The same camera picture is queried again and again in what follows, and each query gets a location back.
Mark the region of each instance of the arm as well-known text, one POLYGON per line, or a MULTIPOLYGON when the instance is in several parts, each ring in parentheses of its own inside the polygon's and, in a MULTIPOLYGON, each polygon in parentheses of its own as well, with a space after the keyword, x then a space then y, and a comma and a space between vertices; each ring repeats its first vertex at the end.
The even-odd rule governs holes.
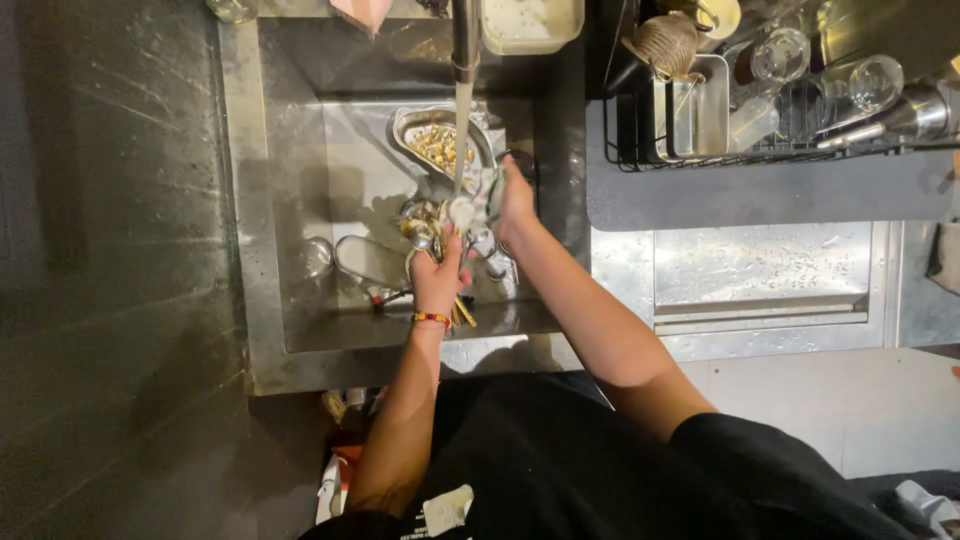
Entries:
POLYGON ((660 339, 548 232, 533 212, 533 191, 512 158, 496 235, 560 322, 567 340, 618 412, 658 439, 716 408, 686 378, 660 339))
MULTIPOLYGON (((414 255, 410 273, 417 311, 451 312, 454 296, 470 283, 466 271, 457 274, 461 249, 460 239, 451 238, 442 265, 433 263, 424 252, 414 255)), ((379 510, 399 518, 416 495, 430 460, 444 332, 444 323, 437 321, 417 321, 411 327, 396 375, 350 482, 347 512, 379 510)))

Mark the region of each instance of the black t-shirt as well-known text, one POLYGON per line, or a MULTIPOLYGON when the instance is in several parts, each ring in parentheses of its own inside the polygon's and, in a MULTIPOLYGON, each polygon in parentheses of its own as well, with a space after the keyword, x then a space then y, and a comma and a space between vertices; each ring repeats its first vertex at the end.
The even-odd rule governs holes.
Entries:
MULTIPOLYGON (((451 389, 441 384, 441 397, 451 389)), ((435 433, 451 420, 459 428, 435 434, 402 519, 348 513, 301 540, 429 537, 424 501, 465 484, 464 524, 438 538, 911 538, 816 451, 770 426, 698 414, 663 444, 547 376, 498 380, 469 401, 448 414, 438 399, 435 433)))

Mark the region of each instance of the white plastic container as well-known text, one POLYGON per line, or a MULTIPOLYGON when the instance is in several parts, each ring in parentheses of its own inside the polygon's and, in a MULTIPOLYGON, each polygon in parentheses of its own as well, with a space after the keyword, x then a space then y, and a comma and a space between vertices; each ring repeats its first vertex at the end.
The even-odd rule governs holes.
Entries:
POLYGON ((483 42, 498 55, 548 55, 580 35, 584 0, 482 0, 483 42))

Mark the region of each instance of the sink basin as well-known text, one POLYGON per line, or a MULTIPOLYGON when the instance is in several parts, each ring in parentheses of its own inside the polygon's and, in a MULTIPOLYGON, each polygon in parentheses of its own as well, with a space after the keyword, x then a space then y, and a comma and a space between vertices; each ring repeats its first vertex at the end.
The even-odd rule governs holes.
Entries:
MULTIPOLYGON (((410 251, 399 207, 448 181, 396 147, 393 115, 453 102, 451 33, 436 19, 388 19, 373 41, 329 17, 221 28, 253 393, 342 388, 370 358, 396 360, 409 299, 375 312, 366 284, 338 271, 311 278, 311 239, 336 245, 358 234, 410 251), (307 372, 309 384, 291 382, 307 372)), ((474 101, 494 154, 535 157, 540 220, 587 266, 582 58, 578 41, 541 57, 485 52, 474 101)), ((461 326, 447 341, 559 329, 522 273, 493 282, 481 262, 471 264, 476 283, 465 294, 475 298, 477 327, 461 326)))

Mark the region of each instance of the faucet spout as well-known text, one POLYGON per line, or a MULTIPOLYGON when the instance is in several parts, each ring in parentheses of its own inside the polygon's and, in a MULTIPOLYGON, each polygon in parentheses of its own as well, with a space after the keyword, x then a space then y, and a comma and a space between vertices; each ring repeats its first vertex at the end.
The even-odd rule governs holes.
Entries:
POLYGON ((453 76, 472 83, 480 63, 480 0, 452 0, 453 76))

